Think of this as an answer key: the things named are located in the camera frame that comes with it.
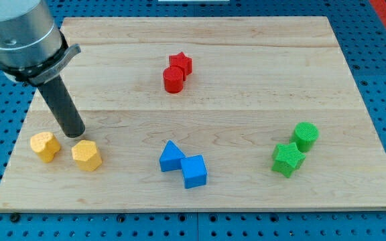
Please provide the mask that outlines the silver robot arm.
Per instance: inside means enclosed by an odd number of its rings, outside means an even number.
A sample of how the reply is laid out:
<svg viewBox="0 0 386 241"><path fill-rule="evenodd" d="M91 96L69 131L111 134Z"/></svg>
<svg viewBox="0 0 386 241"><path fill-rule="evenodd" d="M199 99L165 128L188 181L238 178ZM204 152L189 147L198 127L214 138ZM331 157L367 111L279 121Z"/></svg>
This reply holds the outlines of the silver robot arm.
<svg viewBox="0 0 386 241"><path fill-rule="evenodd" d="M85 125L60 76L81 52L69 45L44 0L0 0L0 69L8 79L35 86L67 137Z"/></svg>

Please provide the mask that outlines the black clamp ring mount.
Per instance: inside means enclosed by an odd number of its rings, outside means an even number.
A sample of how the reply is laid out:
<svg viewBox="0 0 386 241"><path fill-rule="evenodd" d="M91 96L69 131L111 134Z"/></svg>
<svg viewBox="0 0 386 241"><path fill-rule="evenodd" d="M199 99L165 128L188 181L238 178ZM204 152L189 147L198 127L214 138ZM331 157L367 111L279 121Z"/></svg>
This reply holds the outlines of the black clamp ring mount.
<svg viewBox="0 0 386 241"><path fill-rule="evenodd" d="M8 79L41 86L59 77L69 61L81 52L80 46L69 46L62 32L50 47L44 41L21 48L0 49L0 69Z"/></svg>

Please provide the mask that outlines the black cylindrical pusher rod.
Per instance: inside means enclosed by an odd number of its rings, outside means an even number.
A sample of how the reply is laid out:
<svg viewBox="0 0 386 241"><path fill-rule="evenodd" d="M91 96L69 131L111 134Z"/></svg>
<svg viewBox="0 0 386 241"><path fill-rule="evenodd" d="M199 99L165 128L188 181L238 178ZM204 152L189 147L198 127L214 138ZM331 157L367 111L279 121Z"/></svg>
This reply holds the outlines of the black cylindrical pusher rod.
<svg viewBox="0 0 386 241"><path fill-rule="evenodd" d="M63 133L69 138L81 136L85 125L60 75L38 86L38 90Z"/></svg>

